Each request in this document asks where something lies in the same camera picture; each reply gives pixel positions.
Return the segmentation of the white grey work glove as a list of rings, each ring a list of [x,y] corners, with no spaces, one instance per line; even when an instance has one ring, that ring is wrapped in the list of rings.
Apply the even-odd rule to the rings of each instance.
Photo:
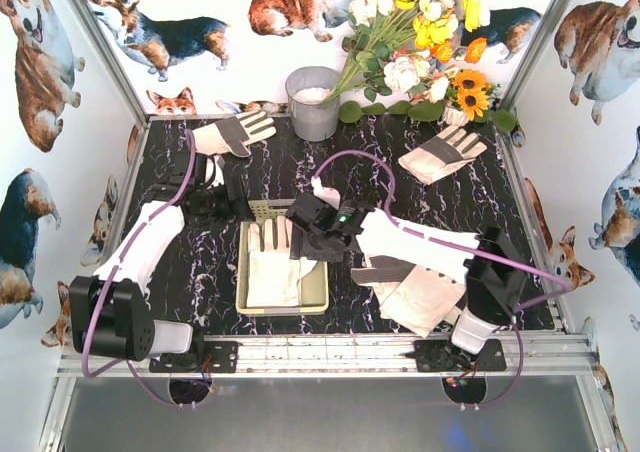
[[[284,215],[252,223],[248,229],[248,293],[250,308],[295,307],[301,304],[301,281],[316,265],[290,258],[293,224]]]

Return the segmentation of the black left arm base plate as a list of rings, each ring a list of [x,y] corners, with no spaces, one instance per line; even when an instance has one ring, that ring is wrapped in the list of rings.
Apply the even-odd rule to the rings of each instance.
[[[238,360],[236,341],[194,342],[187,352],[165,353],[150,360],[151,373],[234,373]]]

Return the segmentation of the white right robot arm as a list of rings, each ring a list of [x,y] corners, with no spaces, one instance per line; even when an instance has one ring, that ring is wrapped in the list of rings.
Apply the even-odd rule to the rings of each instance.
[[[451,344],[478,354],[489,337],[511,322],[526,274],[498,228],[476,235],[449,232],[389,215],[354,200],[341,205],[311,193],[286,212],[310,245],[308,258],[339,260],[346,251],[365,263],[352,280],[372,287],[387,318],[427,336],[460,299]]]

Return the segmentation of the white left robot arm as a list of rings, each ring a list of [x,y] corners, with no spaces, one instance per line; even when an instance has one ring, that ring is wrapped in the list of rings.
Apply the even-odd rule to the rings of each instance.
[[[241,179],[223,167],[219,155],[181,154],[169,175],[149,188],[134,226],[111,257],[92,275],[72,281],[72,340],[82,357],[142,361],[192,349],[193,326],[153,317],[148,284],[185,226],[252,218]]]

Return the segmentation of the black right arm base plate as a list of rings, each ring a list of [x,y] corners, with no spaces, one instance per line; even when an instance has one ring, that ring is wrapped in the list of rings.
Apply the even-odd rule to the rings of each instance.
[[[507,369],[501,342],[489,339],[477,354],[454,346],[449,340],[416,340],[403,354],[416,362],[419,372],[503,372]]]

